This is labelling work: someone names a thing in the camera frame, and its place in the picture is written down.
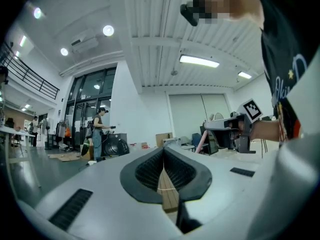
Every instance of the desk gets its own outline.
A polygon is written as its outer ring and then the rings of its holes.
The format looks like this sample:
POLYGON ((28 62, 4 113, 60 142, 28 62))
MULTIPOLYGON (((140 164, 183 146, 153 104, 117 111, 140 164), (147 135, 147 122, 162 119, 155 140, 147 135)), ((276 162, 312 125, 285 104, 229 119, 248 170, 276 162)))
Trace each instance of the desk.
POLYGON ((8 178, 9 178, 9 183, 11 185, 14 197, 17 198, 17 193, 15 190, 14 183, 12 181, 9 164, 15 164, 15 163, 20 163, 20 162, 29 162, 31 171, 32 171, 33 176, 35 178, 35 181, 36 181, 38 187, 40 188, 41 185, 40 185, 39 180, 37 178, 34 164, 32 163, 29 140, 28 140, 28 137, 34 137, 34 135, 31 135, 28 133, 22 133, 20 131, 16 131, 15 129, 9 128, 7 126, 0 127, 0 132, 5 134, 5 141, 4 141, 5 166, 6 166, 6 170, 7 170, 8 178), (25 146, 26 146, 27 157, 9 158, 9 146, 11 145, 10 134, 25 136, 25 146))

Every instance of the balcony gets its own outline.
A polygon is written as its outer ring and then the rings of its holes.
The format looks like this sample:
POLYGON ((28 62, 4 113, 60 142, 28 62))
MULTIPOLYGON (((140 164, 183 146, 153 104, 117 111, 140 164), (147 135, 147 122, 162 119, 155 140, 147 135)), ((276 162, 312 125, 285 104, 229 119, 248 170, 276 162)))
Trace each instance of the balcony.
POLYGON ((7 67, 17 78, 40 93, 54 100, 57 98, 60 90, 34 72, 19 57, 15 56, 6 43, 3 43, 0 49, 0 65, 7 67))

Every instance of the gray floor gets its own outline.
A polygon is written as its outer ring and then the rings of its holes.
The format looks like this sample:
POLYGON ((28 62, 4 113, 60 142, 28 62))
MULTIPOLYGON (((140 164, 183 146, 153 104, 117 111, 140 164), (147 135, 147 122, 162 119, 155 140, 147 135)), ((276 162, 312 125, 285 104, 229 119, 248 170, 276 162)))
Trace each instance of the gray floor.
MULTIPOLYGON (((26 148, 22 147, 23 155, 26 156, 26 148)), ((21 156, 18 147, 15 148, 16 156, 21 156)), ((41 198, 52 189, 65 182, 82 169, 85 169, 87 160, 62 162, 56 158, 49 158, 50 154, 65 153, 59 149, 44 150, 43 147, 30 147, 33 165, 41 187, 38 187, 28 162, 10 164, 10 172, 17 197, 31 207, 35 207, 41 198)))

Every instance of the fluorescent light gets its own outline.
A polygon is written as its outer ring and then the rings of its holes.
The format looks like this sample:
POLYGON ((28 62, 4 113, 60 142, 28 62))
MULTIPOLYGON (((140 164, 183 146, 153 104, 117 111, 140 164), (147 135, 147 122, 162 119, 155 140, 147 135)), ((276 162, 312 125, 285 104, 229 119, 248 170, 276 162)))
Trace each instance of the fluorescent light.
POLYGON ((218 62, 214 62, 212 60, 207 60, 204 58, 197 58, 197 57, 192 57, 192 56, 187 56, 187 55, 182 55, 180 58, 181 63, 192 63, 192 64, 198 64, 202 66, 208 66, 212 68, 216 68, 220 65, 218 62))
POLYGON ((102 32, 107 36, 110 37, 114 34, 115 30, 112 26, 106 25, 103 29, 102 32))
POLYGON ((67 56, 67 55, 68 55, 68 50, 67 50, 66 48, 62 48, 62 49, 60 50, 60 52, 61 52, 61 54, 62 54, 63 56, 67 56))
POLYGON ((249 75, 249 74, 247 74, 247 73, 245 73, 245 72, 239 72, 238 73, 238 75, 240 76, 240 77, 243 77, 243 78, 246 78, 246 79, 250 79, 252 76, 251 75, 249 75))
POLYGON ((20 46, 22 47, 22 46, 24 46, 24 43, 25 43, 25 41, 26 41, 26 36, 24 35, 23 37, 22 37, 22 39, 21 39, 21 42, 20 42, 20 46))
POLYGON ((41 10, 40 8, 35 8, 34 11, 33 11, 33 16, 36 18, 36 19, 39 19, 41 17, 41 10))

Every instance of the orange item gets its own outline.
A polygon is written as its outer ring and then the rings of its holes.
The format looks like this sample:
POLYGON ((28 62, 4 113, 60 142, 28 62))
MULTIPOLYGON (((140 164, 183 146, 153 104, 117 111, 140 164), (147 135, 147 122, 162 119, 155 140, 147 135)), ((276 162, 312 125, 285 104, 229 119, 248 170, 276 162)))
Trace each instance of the orange item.
POLYGON ((66 129, 65 129, 65 135, 64 135, 65 137, 71 137, 71 131, 70 131, 70 128, 69 127, 67 127, 66 129))

